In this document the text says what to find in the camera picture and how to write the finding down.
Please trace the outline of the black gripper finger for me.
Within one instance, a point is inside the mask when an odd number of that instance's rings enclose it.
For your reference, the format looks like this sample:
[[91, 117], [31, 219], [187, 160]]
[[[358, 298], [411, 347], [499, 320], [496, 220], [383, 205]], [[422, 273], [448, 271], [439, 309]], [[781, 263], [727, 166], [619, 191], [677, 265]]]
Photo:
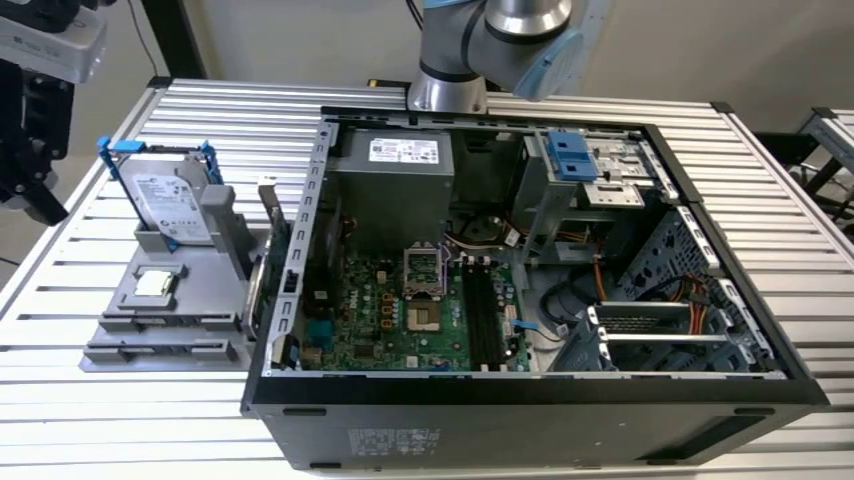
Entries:
[[35, 180], [21, 180], [1, 174], [1, 208], [23, 211], [44, 225], [57, 225], [68, 217], [68, 211], [52, 192], [57, 180], [53, 171], [40, 174]]

